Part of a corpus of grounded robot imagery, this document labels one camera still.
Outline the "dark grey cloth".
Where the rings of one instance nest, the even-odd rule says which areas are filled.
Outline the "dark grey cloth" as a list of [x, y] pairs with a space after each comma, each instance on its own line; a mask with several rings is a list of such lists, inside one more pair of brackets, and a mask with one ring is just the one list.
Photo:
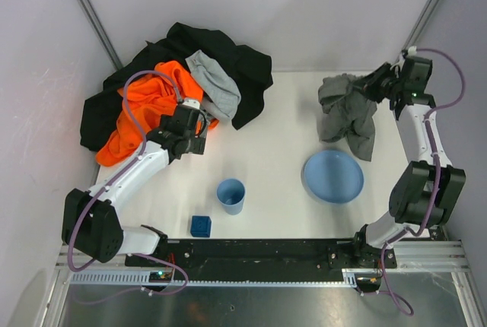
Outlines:
[[351, 152], [360, 160], [372, 161], [375, 141], [373, 116], [377, 104], [362, 96], [354, 83], [360, 76], [340, 74], [325, 77], [318, 89], [323, 119], [318, 129], [321, 142], [345, 139]]

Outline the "orange cloth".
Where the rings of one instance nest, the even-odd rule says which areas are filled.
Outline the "orange cloth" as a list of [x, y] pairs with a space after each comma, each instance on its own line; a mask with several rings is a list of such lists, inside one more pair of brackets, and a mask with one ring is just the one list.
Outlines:
[[[162, 115], [173, 115], [177, 95], [171, 81], [176, 83], [183, 99], [202, 100], [204, 96], [203, 89], [179, 62], [160, 62], [154, 69], [168, 77], [147, 74], [128, 87], [129, 108], [145, 132], [158, 127]], [[114, 166], [131, 156], [141, 143], [140, 131], [123, 110], [116, 119], [116, 129], [97, 152], [96, 161], [104, 167]]]

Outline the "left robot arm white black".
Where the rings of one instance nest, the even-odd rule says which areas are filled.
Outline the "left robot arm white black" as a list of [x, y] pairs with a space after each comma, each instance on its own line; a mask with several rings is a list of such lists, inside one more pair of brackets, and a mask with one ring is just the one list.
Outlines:
[[173, 115], [161, 117], [145, 141], [107, 179], [86, 191], [73, 189], [65, 198], [62, 241], [106, 263], [117, 255], [152, 255], [165, 235], [149, 226], [124, 227], [123, 207], [155, 174], [184, 154], [202, 154], [207, 121], [196, 100], [184, 100]]

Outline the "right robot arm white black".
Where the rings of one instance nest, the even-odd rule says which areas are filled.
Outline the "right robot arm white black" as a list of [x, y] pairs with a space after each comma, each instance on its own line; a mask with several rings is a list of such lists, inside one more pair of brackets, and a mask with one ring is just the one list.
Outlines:
[[397, 63], [385, 63], [354, 84], [369, 100], [388, 100], [396, 121], [412, 126], [418, 148], [390, 193], [388, 211], [354, 236], [353, 258], [360, 267], [383, 265], [381, 256], [402, 238], [446, 224], [466, 182], [464, 170], [445, 154], [437, 129], [437, 113], [446, 106], [425, 91], [432, 71], [432, 60], [404, 50]]

